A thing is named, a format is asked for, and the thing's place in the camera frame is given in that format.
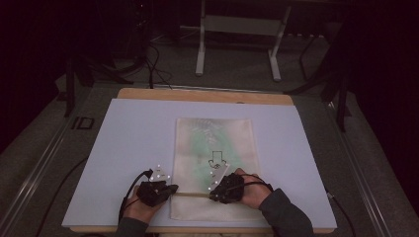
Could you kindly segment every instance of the dark background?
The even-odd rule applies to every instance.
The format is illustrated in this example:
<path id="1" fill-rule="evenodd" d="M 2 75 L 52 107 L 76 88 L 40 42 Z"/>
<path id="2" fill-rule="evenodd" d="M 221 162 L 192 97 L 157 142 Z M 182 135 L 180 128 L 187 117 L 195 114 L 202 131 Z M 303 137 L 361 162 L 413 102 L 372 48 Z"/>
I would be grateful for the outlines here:
<path id="1" fill-rule="evenodd" d="M 128 0 L 6 0 L 0 5 L 0 118 L 3 151 L 53 100 L 54 81 L 65 61 L 84 53 L 113 64 L 113 57 L 133 58 L 141 45 L 132 2 Z M 198 26 L 200 1 L 155 0 L 155 27 L 174 38 L 179 25 Z M 209 11 L 275 18 L 276 7 L 260 1 L 211 4 Z M 419 8 L 415 1 L 376 1 L 373 7 L 351 12 L 342 37 L 350 55 L 350 90 L 377 135 L 389 163 L 410 202 L 419 211 Z M 342 20 L 346 11 L 296 6 L 287 33 L 321 34 L 321 23 Z"/>

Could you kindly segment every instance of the hand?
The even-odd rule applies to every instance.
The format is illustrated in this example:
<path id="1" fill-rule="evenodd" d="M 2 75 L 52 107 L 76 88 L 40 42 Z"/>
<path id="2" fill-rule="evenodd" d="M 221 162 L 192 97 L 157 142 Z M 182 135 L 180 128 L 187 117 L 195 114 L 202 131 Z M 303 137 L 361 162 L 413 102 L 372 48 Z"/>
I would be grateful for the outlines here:
<path id="1" fill-rule="evenodd" d="M 244 172 L 242 169 L 238 168 L 234 174 L 241 175 L 244 179 L 244 184 L 249 182 L 261 182 L 258 178 L 258 175 L 253 174 L 253 176 L 249 176 Z M 244 187 L 244 194 L 243 198 L 241 199 L 241 203 L 246 204 L 254 209 L 258 209 L 259 205 L 262 201 L 271 193 L 268 187 L 264 185 L 249 185 Z"/>
<path id="2" fill-rule="evenodd" d="M 153 207 L 144 204 L 137 196 L 136 192 L 139 186 L 135 186 L 132 196 L 126 202 L 126 209 L 124 210 L 124 217 L 130 217 L 140 220 L 145 223 L 150 223 L 154 214 L 163 206 L 166 201 L 155 205 Z"/>

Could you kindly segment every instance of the textured paper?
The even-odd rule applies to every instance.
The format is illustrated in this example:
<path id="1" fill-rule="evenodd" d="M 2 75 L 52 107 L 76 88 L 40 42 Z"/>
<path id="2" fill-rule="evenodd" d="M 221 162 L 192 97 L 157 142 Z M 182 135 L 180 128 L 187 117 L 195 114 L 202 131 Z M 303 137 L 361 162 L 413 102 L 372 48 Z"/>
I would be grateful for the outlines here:
<path id="1" fill-rule="evenodd" d="M 173 183 L 179 193 L 209 194 L 210 171 L 229 164 L 260 174 L 250 119 L 178 118 Z M 172 197 L 171 218 L 202 221 L 260 219 L 259 210 L 202 197 Z"/>

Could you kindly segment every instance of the white metal frame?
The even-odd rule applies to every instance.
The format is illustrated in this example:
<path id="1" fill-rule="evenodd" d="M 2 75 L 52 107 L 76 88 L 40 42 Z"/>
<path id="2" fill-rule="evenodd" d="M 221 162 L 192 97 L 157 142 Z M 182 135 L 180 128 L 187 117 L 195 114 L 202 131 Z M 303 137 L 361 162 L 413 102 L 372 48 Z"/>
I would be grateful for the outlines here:
<path id="1" fill-rule="evenodd" d="M 275 81 L 281 80 L 280 69 L 278 67 L 277 53 L 284 30 L 290 15 L 291 6 L 287 7 L 281 20 L 249 19 L 236 17 L 223 17 L 206 15 L 206 0 L 201 0 L 201 26 L 200 26 L 200 48 L 198 51 L 196 75 L 204 75 L 204 63 L 206 57 L 206 31 L 253 34 L 263 36 L 274 36 L 276 41 L 274 46 L 268 50 L 269 61 L 271 64 L 272 75 Z"/>

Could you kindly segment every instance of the gray sleeve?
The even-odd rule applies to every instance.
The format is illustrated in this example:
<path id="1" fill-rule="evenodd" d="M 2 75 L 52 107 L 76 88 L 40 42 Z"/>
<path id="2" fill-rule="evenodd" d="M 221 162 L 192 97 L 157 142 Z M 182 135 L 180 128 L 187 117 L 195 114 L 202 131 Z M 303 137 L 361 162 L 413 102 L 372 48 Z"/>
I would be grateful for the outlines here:
<path id="1" fill-rule="evenodd" d="M 148 224 L 137 219 L 124 217 L 118 225 L 115 237 L 142 237 Z"/>
<path id="2" fill-rule="evenodd" d="M 259 209 L 281 237 L 314 236 L 310 219 L 280 189 L 266 197 Z"/>

